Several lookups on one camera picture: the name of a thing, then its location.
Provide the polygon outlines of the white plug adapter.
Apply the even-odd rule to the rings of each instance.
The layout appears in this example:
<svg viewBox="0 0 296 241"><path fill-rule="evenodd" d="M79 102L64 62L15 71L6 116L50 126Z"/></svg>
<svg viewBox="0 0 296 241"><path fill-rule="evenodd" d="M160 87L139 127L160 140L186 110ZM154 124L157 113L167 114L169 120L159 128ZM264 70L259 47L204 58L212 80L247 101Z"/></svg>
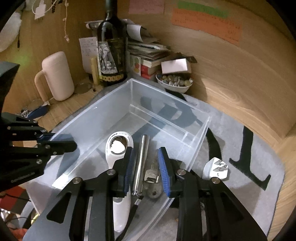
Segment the white plug adapter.
<svg viewBox="0 0 296 241"><path fill-rule="evenodd" d="M228 165L217 157L213 157L206 163L202 173L203 180L210 180L213 177L217 177L220 180L226 180L228 178Z"/></svg>

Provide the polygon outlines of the white handheld facial massager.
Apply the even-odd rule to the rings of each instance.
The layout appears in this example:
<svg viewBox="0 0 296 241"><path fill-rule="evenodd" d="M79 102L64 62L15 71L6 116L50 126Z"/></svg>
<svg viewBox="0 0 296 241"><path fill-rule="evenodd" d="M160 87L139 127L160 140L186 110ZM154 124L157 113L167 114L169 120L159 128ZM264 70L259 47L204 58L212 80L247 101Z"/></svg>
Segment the white handheld facial massager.
<svg viewBox="0 0 296 241"><path fill-rule="evenodd" d="M130 154L132 149L133 139L129 133L118 131L111 134L105 146L105 157L108 168L114 169L119 173L123 172L129 163L129 160L125 159L125 154ZM130 214L130 187L127 185L125 187L125 197L113 198L113 223L114 231L117 233L124 231Z"/></svg>

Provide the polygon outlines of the silver metal tube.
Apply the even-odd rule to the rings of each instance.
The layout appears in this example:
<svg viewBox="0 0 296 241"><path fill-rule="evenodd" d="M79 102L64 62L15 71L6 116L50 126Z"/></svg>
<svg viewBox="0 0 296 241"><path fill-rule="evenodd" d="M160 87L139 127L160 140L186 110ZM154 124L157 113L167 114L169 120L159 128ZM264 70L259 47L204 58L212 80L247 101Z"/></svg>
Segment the silver metal tube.
<svg viewBox="0 0 296 241"><path fill-rule="evenodd" d="M133 184L132 184L133 196L142 195L144 167L145 167L145 162L147 160L148 149L149 149L149 136L142 135L139 142L137 161L135 163L135 171L134 171Z"/></svg>

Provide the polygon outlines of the clear plastic storage bin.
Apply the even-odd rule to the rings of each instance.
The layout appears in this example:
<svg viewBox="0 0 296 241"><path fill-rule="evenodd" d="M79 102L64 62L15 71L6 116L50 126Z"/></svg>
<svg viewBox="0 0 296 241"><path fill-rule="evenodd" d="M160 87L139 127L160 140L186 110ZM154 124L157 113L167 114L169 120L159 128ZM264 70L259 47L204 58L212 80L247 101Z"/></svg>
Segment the clear plastic storage bin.
<svg viewBox="0 0 296 241"><path fill-rule="evenodd" d="M53 156L44 174L27 184L38 212L75 177L98 176L126 147L138 149L149 136L148 156L159 147L191 169L205 138L210 116L189 103L152 85L134 79L103 92L88 107L79 110L54 130L53 139L71 138L74 152Z"/></svg>

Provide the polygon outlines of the blue white booklet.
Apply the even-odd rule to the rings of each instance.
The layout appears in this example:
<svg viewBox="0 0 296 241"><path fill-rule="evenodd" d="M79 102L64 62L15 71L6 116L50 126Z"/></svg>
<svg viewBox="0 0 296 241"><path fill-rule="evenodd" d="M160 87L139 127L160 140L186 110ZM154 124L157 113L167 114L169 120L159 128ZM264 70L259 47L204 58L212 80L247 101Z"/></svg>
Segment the blue white booklet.
<svg viewBox="0 0 296 241"><path fill-rule="evenodd" d="M37 109L31 111L28 115L27 118L28 119L38 119L41 118L42 116L44 116L50 109L49 105L43 105L38 107Z"/></svg>

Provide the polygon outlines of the roll of clear tape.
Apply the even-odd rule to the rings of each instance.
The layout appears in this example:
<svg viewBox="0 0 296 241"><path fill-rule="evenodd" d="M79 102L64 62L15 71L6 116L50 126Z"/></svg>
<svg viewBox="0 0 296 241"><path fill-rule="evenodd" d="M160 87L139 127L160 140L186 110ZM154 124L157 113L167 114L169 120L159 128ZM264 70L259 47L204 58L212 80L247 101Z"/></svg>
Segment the roll of clear tape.
<svg viewBox="0 0 296 241"><path fill-rule="evenodd" d="M88 92L91 88L92 88L92 84L90 82L80 82L75 86L74 93L84 94Z"/></svg>

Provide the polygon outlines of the grey rug with letters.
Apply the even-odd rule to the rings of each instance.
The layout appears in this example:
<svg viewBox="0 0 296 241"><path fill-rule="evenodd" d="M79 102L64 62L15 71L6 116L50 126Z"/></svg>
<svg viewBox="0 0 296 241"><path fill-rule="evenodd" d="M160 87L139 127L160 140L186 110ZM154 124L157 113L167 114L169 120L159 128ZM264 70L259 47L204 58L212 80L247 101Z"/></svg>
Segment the grey rug with letters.
<svg viewBox="0 0 296 241"><path fill-rule="evenodd" d="M110 88L116 87L106 88L97 96L103 97L103 92ZM190 96L177 98L210 116L205 138L190 170L201 175L213 157L224 161L229 167L225 184L252 214L263 232L269 233L285 176L279 157L265 141L227 114Z"/></svg>

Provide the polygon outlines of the white fluffy pompom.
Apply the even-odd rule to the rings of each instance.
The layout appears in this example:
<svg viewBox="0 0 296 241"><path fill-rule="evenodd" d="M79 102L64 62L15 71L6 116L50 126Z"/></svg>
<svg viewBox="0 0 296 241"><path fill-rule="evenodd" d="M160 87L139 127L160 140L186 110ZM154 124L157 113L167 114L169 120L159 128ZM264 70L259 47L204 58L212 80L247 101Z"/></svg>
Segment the white fluffy pompom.
<svg viewBox="0 0 296 241"><path fill-rule="evenodd" d="M14 12L0 33L0 52L6 50L16 39L21 26L21 14Z"/></svg>

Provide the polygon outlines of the dark wine bottle elephant label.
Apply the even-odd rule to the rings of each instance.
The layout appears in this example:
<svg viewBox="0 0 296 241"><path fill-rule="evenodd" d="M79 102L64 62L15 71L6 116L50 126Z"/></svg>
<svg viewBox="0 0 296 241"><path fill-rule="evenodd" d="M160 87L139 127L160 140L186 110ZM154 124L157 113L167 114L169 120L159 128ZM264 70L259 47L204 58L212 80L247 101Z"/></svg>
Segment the dark wine bottle elephant label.
<svg viewBox="0 0 296 241"><path fill-rule="evenodd" d="M126 72L126 26L117 16L117 1L107 0L105 20L97 28L99 79L104 87L123 82Z"/></svg>

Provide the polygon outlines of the stack of books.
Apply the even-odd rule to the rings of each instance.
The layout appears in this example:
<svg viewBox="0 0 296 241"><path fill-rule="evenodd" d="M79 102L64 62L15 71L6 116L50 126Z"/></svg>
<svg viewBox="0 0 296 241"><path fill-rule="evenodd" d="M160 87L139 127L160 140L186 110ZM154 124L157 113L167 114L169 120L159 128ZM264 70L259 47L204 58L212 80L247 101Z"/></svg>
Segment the stack of books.
<svg viewBox="0 0 296 241"><path fill-rule="evenodd" d="M154 37L144 37L143 40L136 40L129 37L127 42L127 69L129 72L141 76L144 72L143 66L151 70L152 75L156 72L161 62L171 55L171 47L163 45Z"/></svg>

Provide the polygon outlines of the white bowl of stones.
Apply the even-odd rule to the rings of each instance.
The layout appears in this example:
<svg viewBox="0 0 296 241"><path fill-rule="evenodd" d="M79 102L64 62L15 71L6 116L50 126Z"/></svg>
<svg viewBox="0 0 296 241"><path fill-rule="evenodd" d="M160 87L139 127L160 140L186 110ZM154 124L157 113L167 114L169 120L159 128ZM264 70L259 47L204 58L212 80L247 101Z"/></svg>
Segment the white bowl of stones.
<svg viewBox="0 0 296 241"><path fill-rule="evenodd" d="M157 82L166 90L184 94L193 85L193 79L185 80L180 75L156 74Z"/></svg>

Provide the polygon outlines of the small white cardboard box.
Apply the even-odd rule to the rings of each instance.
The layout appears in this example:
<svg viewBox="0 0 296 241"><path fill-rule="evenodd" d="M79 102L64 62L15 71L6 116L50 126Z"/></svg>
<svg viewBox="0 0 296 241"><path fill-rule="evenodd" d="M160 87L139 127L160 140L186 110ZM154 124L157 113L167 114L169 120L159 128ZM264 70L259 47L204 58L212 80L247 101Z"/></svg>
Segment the small white cardboard box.
<svg viewBox="0 0 296 241"><path fill-rule="evenodd" d="M176 59L161 63L162 73L192 73L191 63L186 59Z"/></svg>

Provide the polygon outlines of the pink sticky note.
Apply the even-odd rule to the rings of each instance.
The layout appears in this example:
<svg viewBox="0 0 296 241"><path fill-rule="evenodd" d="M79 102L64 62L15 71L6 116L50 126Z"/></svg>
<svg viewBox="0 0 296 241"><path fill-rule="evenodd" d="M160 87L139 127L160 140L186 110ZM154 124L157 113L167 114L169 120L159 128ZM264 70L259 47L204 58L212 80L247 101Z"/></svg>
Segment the pink sticky note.
<svg viewBox="0 0 296 241"><path fill-rule="evenodd" d="M130 0L129 14L163 14L164 0Z"/></svg>

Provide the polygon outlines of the orange sticky note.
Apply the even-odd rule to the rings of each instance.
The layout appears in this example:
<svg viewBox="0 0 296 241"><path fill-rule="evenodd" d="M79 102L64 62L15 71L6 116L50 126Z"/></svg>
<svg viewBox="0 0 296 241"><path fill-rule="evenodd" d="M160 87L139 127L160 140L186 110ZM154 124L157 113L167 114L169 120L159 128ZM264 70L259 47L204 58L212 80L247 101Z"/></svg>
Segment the orange sticky note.
<svg viewBox="0 0 296 241"><path fill-rule="evenodd" d="M242 27L229 19L187 9L173 9L171 23L176 26L202 31L239 46Z"/></svg>

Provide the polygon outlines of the green sticky note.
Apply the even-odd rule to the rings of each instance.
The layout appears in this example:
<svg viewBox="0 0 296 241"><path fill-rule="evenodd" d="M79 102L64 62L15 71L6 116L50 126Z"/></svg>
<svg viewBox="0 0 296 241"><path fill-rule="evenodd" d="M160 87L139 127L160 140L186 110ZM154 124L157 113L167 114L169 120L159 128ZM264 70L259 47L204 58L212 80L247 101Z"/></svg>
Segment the green sticky note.
<svg viewBox="0 0 296 241"><path fill-rule="evenodd" d="M212 16L217 16L220 18L228 18L229 13L227 11L221 10L219 8L214 8L211 6L206 6L198 3L191 3L187 1L178 1L178 9L186 9L191 11L198 11L201 13L206 13Z"/></svg>

